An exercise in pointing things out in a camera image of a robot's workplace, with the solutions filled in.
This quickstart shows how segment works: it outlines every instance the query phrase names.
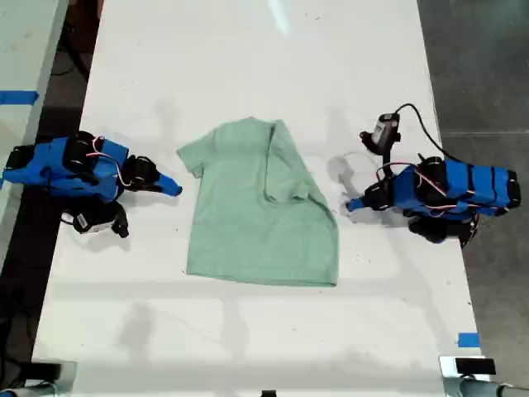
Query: folded sleeve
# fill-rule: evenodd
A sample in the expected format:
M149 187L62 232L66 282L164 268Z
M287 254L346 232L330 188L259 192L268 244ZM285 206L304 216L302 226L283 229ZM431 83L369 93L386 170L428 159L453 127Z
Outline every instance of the folded sleeve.
M212 131L178 150L180 159L195 178L202 178L204 170L215 160L215 135L216 131Z
M310 186L307 171L288 130L281 121L270 132L265 194L278 203L307 199Z

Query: table surface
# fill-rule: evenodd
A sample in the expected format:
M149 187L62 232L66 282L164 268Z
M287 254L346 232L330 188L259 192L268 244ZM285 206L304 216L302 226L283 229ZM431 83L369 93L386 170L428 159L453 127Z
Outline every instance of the table surface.
M415 0L106 2L81 127L184 191L125 193L131 235L62 226L34 360L77 363L76 395L443 395L438 356L475 332L456 241L387 211L341 213L381 159L359 132L413 102L438 136ZM393 159L435 155L403 111ZM283 119L340 228L335 288L185 275L199 181L176 149L222 122Z
M30 90L33 106L0 106L0 171L14 146L35 141L67 0L0 0L0 90ZM0 270L17 218L22 187L0 190Z

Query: gray floor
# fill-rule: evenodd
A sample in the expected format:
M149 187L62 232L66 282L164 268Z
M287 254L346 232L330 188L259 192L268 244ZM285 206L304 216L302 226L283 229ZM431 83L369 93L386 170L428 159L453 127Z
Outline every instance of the gray floor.
M529 1L419 0L444 147L515 170L529 197ZM484 353L529 385L529 207L487 219L464 250Z

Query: green t-shirt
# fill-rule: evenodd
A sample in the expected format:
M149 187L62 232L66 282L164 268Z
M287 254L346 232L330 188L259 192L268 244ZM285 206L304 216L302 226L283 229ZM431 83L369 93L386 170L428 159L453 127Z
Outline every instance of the green t-shirt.
M284 122L228 122L181 148L179 156L202 178L188 274L336 285L336 221Z

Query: t-shirt sleeve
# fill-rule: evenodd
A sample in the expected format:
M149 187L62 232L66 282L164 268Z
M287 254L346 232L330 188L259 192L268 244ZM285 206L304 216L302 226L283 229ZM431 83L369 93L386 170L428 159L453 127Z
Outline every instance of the t-shirt sleeve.
M215 131L212 131L178 150L178 154L186 168L195 178L202 178L204 170L214 161L216 154L215 133Z

